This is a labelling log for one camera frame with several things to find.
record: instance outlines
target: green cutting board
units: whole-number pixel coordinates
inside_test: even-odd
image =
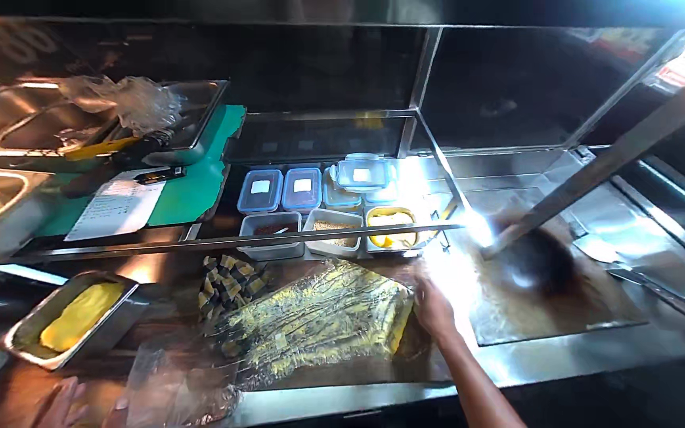
[[[148,226],[194,222],[218,197],[224,180],[221,154],[226,140],[239,130],[245,107],[222,105],[205,125],[203,141],[211,140],[210,149],[196,164],[186,167],[186,177],[169,180],[150,215]],[[56,174],[55,180],[67,183],[77,174]],[[81,216],[91,197],[62,199],[54,215],[36,232],[36,236],[66,235]]]

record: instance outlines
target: hand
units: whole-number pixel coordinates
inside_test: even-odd
[[[43,399],[31,427],[66,428],[74,425],[88,413],[88,406],[70,411],[73,403],[80,400],[85,392],[86,384],[79,384],[75,376],[62,379]],[[102,428],[124,428],[127,415],[128,399],[120,397],[102,423]]]
[[[77,411],[70,411],[74,401],[80,400],[86,392],[86,384],[79,384],[78,378],[62,379],[44,397],[41,407],[31,426],[33,428],[65,428],[72,426],[86,416],[89,407],[82,406]]]
[[[453,309],[448,299],[431,280],[416,278],[416,316],[436,342],[456,334]]]

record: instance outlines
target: yellow handle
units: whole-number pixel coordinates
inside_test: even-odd
[[[99,144],[88,145],[86,147],[81,147],[76,150],[67,151],[65,153],[65,159],[69,161],[82,161],[84,159],[90,159],[97,155],[102,155],[104,153],[111,153],[113,151],[119,151],[139,140],[139,137],[127,137],[121,139],[115,139],[113,141],[102,141]]]

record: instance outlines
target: metal bowl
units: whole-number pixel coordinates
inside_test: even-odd
[[[62,314],[62,310],[85,289],[98,283],[120,283],[123,293],[118,301],[69,350],[57,352],[39,341],[41,332]],[[115,273],[90,270],[72,277],[15,324],[2,338],[4,350],[47,370],[62,368],[71,359],[98,355],[112,349],[134,325],[149,302],[140,293],[137,281]]]

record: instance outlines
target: plastic bag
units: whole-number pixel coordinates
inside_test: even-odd
[[[241,361],[240,389],[267,386],[305,365],[395,354],[413,292],[346,260],[321,268],[219,318],[206,333],[224,358]]]
[[[181,120],[183,96],[146,77],[129,76],[115,83],[107,76],[62,79],[60,93],[82,110],[97,113],[115,107],[120,124],[141,137]]]
[[[220,359],[215,347],[194,333],[139,346],[124,393],[126,426],[204,426],[228,417],[241,399],[234,386],[237,364]]]

